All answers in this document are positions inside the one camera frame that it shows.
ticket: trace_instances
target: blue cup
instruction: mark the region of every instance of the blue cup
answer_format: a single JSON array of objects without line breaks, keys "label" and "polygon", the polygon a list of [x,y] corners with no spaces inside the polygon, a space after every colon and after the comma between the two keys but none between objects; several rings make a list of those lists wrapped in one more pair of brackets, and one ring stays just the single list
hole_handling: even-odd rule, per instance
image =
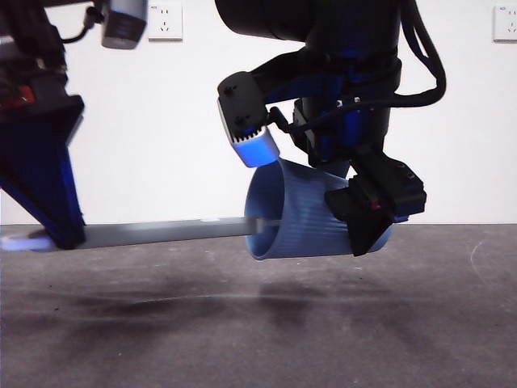
[{"label": "blue cup", "polygon": [[[245,215],[280,224],[246,237],[252,256],[263,260],[351,254],[347,224],[337,220],[325,202],[325,192],[347,185],[343,178],[283,159],[259,167]],[[380,250],[390,235],[391,228],[370,251]]]}]

